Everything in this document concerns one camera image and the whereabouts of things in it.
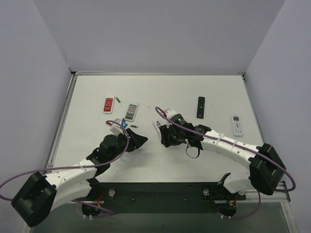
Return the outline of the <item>white remote back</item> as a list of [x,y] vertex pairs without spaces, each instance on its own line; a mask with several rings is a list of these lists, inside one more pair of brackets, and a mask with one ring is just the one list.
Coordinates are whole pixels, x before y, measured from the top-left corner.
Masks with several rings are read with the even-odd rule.
[[162,122],[159,120],[155,120],[152,122],[152,125],[156,131],[156,133],[158,134],[158,137],[161,139],[161,127],[162,127]]

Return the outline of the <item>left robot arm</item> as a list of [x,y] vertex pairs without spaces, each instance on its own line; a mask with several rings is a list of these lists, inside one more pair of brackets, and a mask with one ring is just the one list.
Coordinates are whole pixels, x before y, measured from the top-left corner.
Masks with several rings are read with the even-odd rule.
[[99,196],[96,177],[125,152],[139,149],[148,138],[126,129],[118,135],[109,134],[89,156],[73,166],[49,174],[33,173],[14,196],[12,207],[28,227],[37,226],[57,207],[75,199],[89,200]]

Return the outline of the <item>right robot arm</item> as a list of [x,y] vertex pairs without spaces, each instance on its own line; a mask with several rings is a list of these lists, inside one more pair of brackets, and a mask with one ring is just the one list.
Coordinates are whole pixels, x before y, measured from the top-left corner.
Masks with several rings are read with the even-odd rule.
[[154,127],[165,147],[186,144],[199,152],[211,151],[239,163],[247,170],[225,174],[220,183],[230,193],[255,189],[265,195],[272,195],[286,169],[273,146],[264,143],[261,146],[242,143],[231,139],[213,129],[193,126],[177,113],[168,114],[165,124],[154,122]]

